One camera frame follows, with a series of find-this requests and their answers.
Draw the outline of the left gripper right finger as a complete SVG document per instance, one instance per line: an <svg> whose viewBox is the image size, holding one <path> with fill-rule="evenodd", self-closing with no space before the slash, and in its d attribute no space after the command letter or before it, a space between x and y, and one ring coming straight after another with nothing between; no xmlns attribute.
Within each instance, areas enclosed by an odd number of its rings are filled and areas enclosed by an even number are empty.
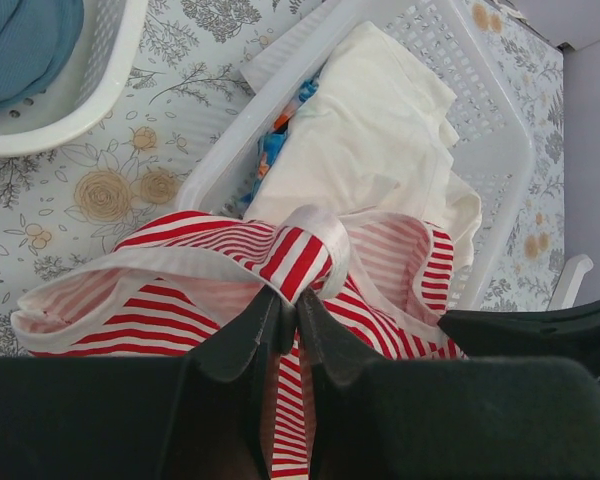
<svg viewBox="0 0 600 480"><path fill-rule="evenodd" d="M317 294L305 290L297 301L305 362L315 390L347 388L380 354L331 316Z"/></svg>

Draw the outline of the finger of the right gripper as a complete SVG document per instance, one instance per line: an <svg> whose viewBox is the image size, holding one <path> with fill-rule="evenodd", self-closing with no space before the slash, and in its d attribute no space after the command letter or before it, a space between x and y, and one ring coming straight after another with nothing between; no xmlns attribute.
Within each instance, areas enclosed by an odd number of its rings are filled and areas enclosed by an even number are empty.
<svg viewBox="0 0 600 480"><path fill-rule="evenodd" d="M470 357L584 360L600 349L600 300L543 312L453 310L438 326Z"/></svg>

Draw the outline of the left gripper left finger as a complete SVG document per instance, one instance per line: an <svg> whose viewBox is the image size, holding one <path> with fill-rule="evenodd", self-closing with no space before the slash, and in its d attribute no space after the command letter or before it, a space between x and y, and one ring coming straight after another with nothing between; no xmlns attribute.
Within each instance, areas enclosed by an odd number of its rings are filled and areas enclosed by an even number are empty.
<svg viewBox="0 0 600 480"><path fill-rule="evenodd" d="M189 365L212 381L233 382L259 353L265 360L289 354L296 324L296 307L264 287L239 315L189 353Z"/></svg>

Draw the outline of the red white striped tank top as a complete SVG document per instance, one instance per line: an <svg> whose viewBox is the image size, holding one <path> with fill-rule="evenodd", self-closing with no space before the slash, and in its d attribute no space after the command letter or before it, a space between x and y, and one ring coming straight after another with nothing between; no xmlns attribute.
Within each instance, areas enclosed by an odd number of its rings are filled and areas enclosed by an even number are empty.
<svg viewBox="0 0 600 480"><path fill-rule="evenodd" d="M438 325L453 271L450 236L404 214L305 205L268 223L179 211L22 296L11 325L38 356L176 356L264 287L286 306L312 289L387 358L454 359L461 350Z"/></svg>

